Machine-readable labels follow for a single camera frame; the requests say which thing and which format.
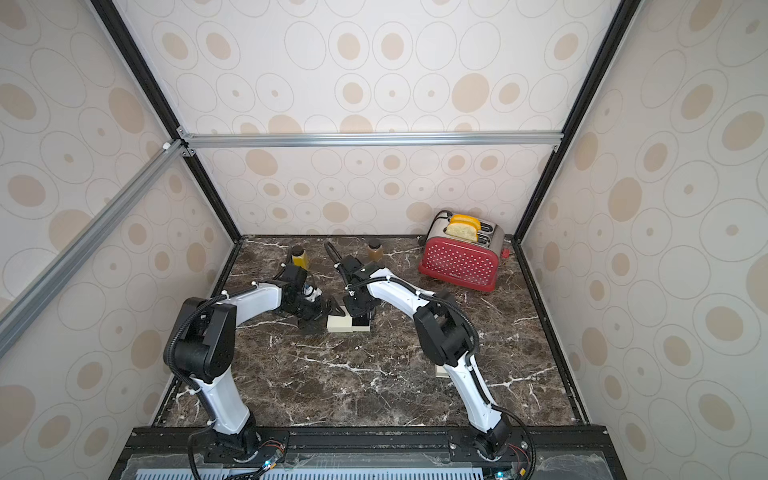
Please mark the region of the cream drawer jewelry box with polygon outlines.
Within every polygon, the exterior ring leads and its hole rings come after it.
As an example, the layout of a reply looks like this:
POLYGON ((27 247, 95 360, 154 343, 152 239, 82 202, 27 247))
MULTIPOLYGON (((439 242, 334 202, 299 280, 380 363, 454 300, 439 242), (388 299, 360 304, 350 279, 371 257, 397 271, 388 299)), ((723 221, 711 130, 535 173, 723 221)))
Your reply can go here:
POLYGON ((367 320, 355 320, 350 316, 329 316, 326 323, 329 333, 360 333, 370 332, 371 325, 367 320))

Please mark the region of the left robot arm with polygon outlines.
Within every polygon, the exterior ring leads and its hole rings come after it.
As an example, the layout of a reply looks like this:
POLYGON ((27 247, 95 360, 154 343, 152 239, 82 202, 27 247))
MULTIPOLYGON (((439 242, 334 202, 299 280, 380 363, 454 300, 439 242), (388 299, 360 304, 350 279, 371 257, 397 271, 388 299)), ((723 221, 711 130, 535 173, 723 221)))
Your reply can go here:
POLYGON ((344 310, 333 297, 307 283, 308 271, 286 265, 270 280, 236 292, 184 301, 166 343, 163 361, 187 385, 209 416, 219 445, 252 454, 261 442, 254 416, 232 376, 236 328, 269 312, 295 317, 300 326, 324 326, 344 310))

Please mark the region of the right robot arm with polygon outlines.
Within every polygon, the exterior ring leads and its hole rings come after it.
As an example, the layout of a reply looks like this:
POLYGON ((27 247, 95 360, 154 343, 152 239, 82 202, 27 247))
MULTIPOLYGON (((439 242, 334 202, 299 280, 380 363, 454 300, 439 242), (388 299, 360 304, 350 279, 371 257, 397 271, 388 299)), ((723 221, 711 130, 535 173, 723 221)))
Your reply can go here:
POLYGON ((499 457, 511 423, 479 372, 479 333, 452 295, 421 289, 375 262, 365 265, 353 256, 335 260, 334 268, 345 283, 344 304, 351 316, 370 320, 385 302, 413 321, 423 353, 444 368, 464 403, 476 432, 475 448, 488 460, 499 457))

